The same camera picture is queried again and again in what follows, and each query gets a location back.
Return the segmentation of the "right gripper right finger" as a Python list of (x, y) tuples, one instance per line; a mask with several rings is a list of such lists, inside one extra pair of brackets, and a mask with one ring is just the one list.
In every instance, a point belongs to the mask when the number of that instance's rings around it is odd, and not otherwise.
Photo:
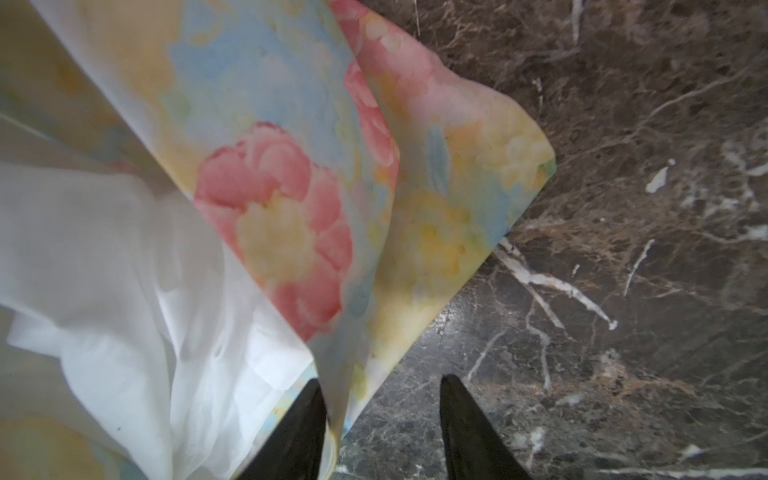
[(531, 480), (453, 374), (440, 384), (440, 423), (449, 480)]

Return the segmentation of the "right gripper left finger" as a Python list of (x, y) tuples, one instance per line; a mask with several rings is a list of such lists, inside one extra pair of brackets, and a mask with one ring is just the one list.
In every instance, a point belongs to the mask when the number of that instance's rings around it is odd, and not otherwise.
[(238, 480), (316, 480), (322, 462), (327, 410), (311, 379)]

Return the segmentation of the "pastel floral skirt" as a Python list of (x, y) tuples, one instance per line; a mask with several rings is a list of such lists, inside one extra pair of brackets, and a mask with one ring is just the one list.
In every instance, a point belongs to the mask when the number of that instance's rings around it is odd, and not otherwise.
[(237, 479), (304, 386), (317, 479), (556, 169), (357, 1), (1, 5), (1, 475)]

